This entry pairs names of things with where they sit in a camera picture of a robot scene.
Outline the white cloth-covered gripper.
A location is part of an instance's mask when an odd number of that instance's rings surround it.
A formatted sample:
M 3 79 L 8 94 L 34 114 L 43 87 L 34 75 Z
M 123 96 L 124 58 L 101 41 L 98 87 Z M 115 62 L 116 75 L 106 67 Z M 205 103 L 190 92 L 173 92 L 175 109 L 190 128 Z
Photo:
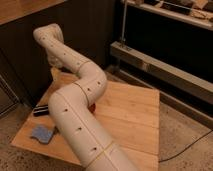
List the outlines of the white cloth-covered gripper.
M 69 70 L 63 65 L 63 63 L 49 51 L 47 51 L 47 60 L 52 67 L 55 67 L 61 70 L 62 72 L 69 73 Z

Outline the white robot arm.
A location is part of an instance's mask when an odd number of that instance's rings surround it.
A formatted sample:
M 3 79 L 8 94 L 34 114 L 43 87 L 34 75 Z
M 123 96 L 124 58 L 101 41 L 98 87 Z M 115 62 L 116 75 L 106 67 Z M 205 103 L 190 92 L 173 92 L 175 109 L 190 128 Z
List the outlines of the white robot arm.
M 33 31 L 47 54 L 58 59 L 78 80 L 59 88 L 49 98 L 51 118 L 85 171 L 139 171 L 127 154 L 89 111 L 104 94 L 107 78 L 88 57 L 66 46 L 59 25 Z

